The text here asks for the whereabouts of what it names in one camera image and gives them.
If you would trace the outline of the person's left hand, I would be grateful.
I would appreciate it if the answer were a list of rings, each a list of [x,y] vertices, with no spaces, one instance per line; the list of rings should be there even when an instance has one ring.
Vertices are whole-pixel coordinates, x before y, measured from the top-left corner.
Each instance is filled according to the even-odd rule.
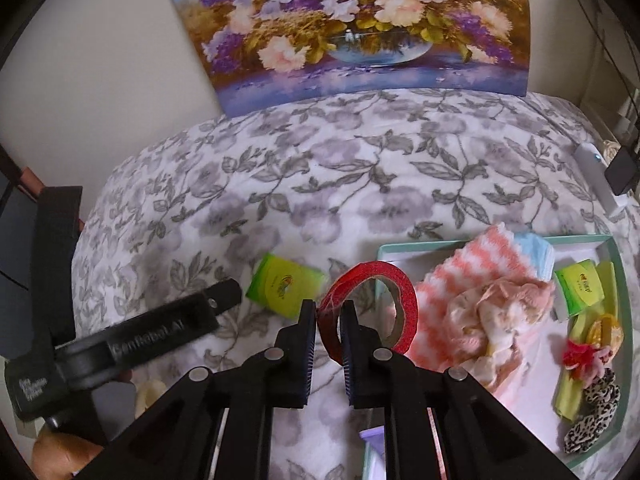
[[[102,451],[85,439],[43,427],[32,448],[32,472],[40,480],[73,479]]]

